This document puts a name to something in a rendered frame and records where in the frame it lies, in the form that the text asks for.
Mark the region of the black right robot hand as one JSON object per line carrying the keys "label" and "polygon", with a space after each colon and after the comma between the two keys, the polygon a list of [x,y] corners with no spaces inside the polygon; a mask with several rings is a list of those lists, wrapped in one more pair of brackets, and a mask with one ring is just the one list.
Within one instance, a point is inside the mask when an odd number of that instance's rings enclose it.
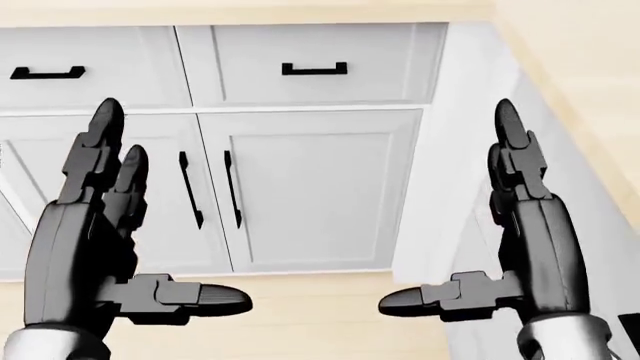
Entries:
{"label": "black right robot hand", "polygon": [[379,301],[380,314],[452,323],[487,320],[500,308],[512,308],[528,323],[547,314],[589,313],[581,248],[564,202],[544,185],[547,164],[538,140],[508,99],[498,102],[494,121],[498,141],[487,157],[489,207],[503,229],[502,277],[459,272],[444,284],[398,290]]}

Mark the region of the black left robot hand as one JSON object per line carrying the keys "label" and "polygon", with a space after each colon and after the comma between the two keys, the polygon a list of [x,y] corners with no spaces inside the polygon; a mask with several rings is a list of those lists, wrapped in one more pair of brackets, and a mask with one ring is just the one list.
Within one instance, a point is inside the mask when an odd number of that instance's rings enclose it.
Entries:
{"label": "black left robot hand", "polygon": [[47,204],[29,250],[24,323],[81,329],[98,337],[124,317],[143,326],[183,326],[192,317],[251,311],[234,287],[139,274],[132,233],[146,215],[149,161],[142,146],[122,150],[124,111],[99,105],[77,135],[59,197]]}

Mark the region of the white kitchen cabinet carcass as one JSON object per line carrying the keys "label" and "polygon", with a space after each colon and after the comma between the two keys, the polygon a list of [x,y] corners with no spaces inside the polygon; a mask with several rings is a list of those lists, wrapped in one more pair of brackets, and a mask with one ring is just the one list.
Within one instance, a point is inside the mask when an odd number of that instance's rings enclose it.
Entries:
{"label": "white kitchen cabinet carcass", "polygon": [[640,239],[489,24],[0,28],[2,360],[374,269],[454,360],[640,360]]}

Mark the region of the white cabinet door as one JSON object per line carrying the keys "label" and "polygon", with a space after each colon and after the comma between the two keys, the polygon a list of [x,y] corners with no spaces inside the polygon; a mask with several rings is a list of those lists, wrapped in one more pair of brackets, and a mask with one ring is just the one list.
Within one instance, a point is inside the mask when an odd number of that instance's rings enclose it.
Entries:
{"label": "white cabinet door", "polygon": [[[59,197],[63,164],[89,116],[0,117],[0,281],[23,278],[31,237],[47,203]],[[142,227],[134,234],[138,270],[171,275],[231,272],[196,117],[129,115],[122,149],[143,146],[149,158]],[[185,151],[199,230],[180,170]]]}
{"label": "white cabinet door", "polygon": [[421,117],[420,110],[200,116],[233,269],[389,268]]}

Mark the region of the white cabinet drawer front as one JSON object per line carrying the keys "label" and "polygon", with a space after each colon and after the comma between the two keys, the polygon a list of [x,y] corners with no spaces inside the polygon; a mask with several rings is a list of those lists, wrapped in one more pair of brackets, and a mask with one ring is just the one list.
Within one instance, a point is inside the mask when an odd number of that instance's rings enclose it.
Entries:
{"label": "white cabinet drawer front", "polygon": [[0,111],[191,104],[171,26],[0,29]]}
{"label": "white cabinet drawer front", "polygon": [[[446,23],[179,26],[197,107],[274,104],[428,103]],[[283,76],[296,68],[346,75]]]}

